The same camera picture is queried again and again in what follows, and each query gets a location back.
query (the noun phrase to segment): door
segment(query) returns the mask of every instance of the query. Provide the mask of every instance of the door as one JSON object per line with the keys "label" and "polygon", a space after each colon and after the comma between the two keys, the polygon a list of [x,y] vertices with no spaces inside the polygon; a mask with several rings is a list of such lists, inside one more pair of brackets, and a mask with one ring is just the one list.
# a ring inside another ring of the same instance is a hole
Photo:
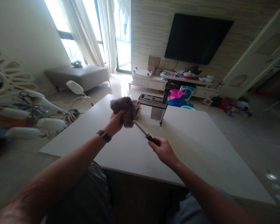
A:
{"label": "door", "polygon": [[238,99],[280,61],[280,9],[223,80],[220,95]]}
{"label": "door", "polygon": [[131,61],[131,0],[114,0],[117,71],[132,73]]}

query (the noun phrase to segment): ottoman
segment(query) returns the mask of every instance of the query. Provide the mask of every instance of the ottoman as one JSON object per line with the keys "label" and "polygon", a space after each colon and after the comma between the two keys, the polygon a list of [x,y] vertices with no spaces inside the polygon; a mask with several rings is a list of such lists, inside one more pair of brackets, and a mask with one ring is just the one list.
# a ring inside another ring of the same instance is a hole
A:
{"label": "ottoman", "polygon": [[46,70],[44,74],[48,77],[51,83],[58,87],[67,87],[66,82],[73,80],[84,89],[84,92],[92,89],[99,84],[109,81],[109,72],[106,68],[83,65],[81,68],[75,68],[72,65],[67,65],[59,68]]}

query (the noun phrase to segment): sheer curtain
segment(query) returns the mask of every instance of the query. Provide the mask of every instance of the sheer curtain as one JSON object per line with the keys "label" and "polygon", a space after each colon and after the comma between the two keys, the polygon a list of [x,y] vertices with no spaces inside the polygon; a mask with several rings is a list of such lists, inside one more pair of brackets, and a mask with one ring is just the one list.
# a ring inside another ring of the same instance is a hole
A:
{"label": "sheer curtain", "polygon": [[100,26],[104,44],[107,68],[110,73],[116,72],[117,50],[115,43],[114,0],[98,0]]}
{"label": "sheer curtain", "polygon": [[82,55],[90,65],[105,67],[96,36],[82,0],[59,0],[66,23]]}

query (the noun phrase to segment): wristwatch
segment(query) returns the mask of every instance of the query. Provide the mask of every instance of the wristwatch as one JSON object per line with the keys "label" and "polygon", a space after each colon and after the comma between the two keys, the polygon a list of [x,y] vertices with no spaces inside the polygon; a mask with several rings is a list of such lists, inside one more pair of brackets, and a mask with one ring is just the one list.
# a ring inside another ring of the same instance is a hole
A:
{"label": "wristwatch", "polygon": [[111,139],[112,139],[111,136],[110,136],[107,132],[103,131],[102,129],[99,130],[99,131],[97,132],[97,134],[98,134],[99,136],[101,136],[102,139],[104,139],[106,142],[110,142]]}

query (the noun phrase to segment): black tv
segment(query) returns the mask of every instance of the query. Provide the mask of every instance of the black tv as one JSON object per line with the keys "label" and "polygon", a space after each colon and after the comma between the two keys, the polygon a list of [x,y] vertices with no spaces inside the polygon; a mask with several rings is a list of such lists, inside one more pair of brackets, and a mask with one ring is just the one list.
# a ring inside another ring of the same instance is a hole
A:
{"label": "black tv", "polygon": [[233,23],[175,13],[165,58],[209,64]]}

